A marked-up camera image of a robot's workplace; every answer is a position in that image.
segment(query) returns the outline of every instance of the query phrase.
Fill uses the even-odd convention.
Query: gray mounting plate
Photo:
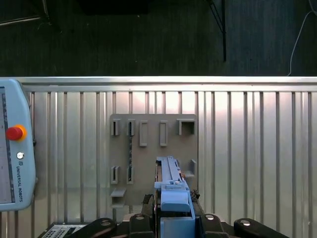
[[[198,122],[190,114],[113,114],[110,116],[112,207],[140,205],[154,192],[156,158],[179,161],[190,189],[198,187]],[[132,125],[132,180],[128,181],[129,123]]]

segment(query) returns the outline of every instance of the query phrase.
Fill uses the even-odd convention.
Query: emergency stop button
[[[8,128],[5,134],[8,140],[23,140],[26,136],[26,130],[23,126],[15,125]]]

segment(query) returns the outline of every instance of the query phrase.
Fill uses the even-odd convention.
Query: dark floor
[[[110,16],[85,16],[75,0],[48,1],[62,33],[43,21],[1,27],[0,76],[284,76],[309,11],[307,0],[227,0],[224,63],[221,32],[204,0],[154,0],[147,15]],[[32,15],[22,2],[2,0],[0,20]],[[317,75],[313,15],[293,75]]]

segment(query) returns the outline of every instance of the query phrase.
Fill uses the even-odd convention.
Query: yellow ring
[[[17,128],[20,128],[21,130],[22,130],[22,137],[21,137],[21,139],[19,139],[19,140],[17,140],[18,142],[21,142],[21,141],[23,141],[23,140],[25,140],[25,138],[26,138],[26,136],[28,135],[28,132],[27,132],[27,130],[25,129],[25,127],[23,126],[23,125],[15,125],[15,127],[17,127]]]

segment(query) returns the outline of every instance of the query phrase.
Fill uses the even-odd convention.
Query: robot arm
[[[95,220],[69,238],[287,238],[252,219],[231,226],[205,214],[198,191],[190,191],[172,156],[157,158],[155,178],[154,194],[145,195],[140,214],[119,225],[109,218]]]

